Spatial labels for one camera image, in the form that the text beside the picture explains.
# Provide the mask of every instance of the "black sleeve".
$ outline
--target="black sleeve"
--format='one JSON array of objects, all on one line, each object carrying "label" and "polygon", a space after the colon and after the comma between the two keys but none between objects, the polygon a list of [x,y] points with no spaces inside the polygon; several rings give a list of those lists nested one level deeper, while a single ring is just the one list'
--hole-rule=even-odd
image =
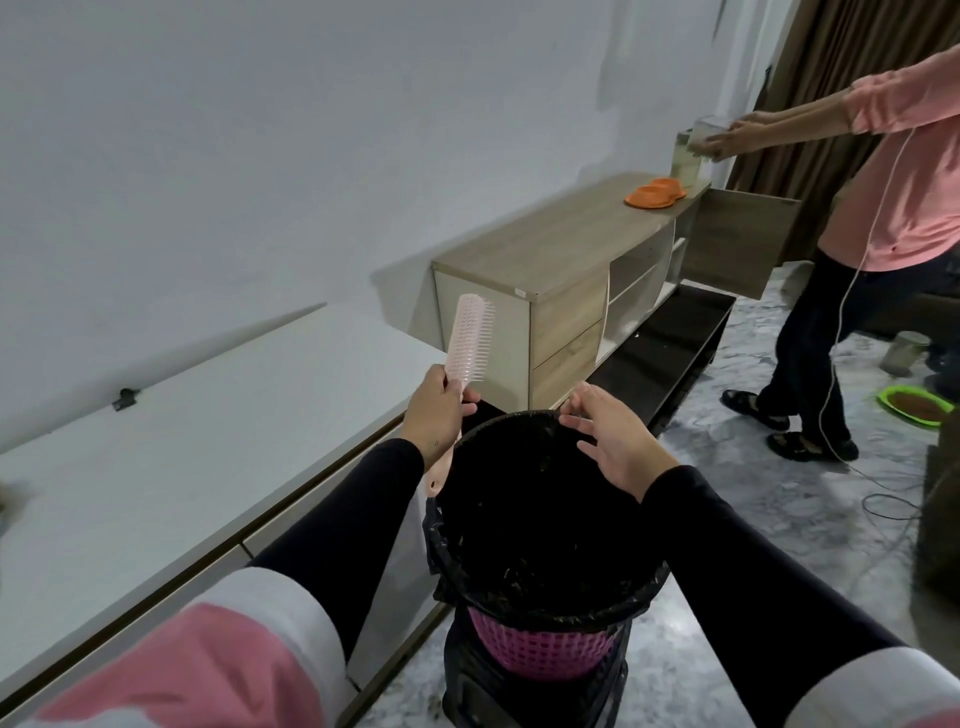
[{"label": "black sleeve", "polygon": [[377,445],[251,563],[289,576],[321,603],[347,660],[422,475],[423,457],[412,443]]},{"label": "black sleeve", "polygon": [[773,546],[680,466],[643,500],[667,564],[757,726],[782,726],[814,685],[901,642]]}]

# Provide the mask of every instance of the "white wall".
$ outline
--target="white wall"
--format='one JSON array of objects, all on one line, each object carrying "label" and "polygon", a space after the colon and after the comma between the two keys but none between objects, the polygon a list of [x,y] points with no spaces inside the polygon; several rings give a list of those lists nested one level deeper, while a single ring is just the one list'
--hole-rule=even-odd
[{"label": "white wall", "polygon": [[[775,65],[786,32],[800,0],[728,0],[735,16],[726,72],[717,96],[716,114],[735,119],[756,107],[766,70]],[[713,164],[707,171],[713,184],[723,187],[733,159]]]},{"label": "white wall", "polygon": [[719,6],[7,0],[0,450],[324,301],[439,343],[439,249],[669,168]]}]

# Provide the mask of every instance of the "black shelf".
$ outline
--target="black shelf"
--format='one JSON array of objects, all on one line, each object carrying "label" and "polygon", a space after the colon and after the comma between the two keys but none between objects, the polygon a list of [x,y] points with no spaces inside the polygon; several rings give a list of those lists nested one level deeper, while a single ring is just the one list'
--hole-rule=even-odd
[{"label": "black shelf", "polygon": [[716,353],[736,298],[681,285],[589,377],[660,434]]}]

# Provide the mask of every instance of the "pink shirt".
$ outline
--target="pink shirt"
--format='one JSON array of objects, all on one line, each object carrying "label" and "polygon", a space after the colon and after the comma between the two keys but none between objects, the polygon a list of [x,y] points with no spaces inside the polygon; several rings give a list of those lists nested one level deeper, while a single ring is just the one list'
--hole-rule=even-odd
[{"label": "pink shirt", "polygon": [[820,249],[859,266],[878,210],[864,270],[906,268],[952,248],[960,240],[960,45],[855,81],[844,105],[853,133],[886,136],[830,216]]}]

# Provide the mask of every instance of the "black pants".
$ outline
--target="black pants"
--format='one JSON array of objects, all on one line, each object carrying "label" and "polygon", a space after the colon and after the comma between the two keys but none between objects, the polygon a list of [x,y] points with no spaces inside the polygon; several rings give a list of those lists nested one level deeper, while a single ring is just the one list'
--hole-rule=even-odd
[{"label": "black pants", "polygon": [[800,415],[804,437],[811,442],[822,445],[825,436],[832,443],[849,440],[839,382],[834,379],[830,388],[831,376],[835,377],[830,349],[838,323],[843,341],[884,307],[934,287],[951,255],[947,252],[896,271],[861,272],[847,297],[841,323],[840,302],[856,271],[817,251],[810,281],[777,337],[777,369],[756,398],[756,408],[774,416]]}]

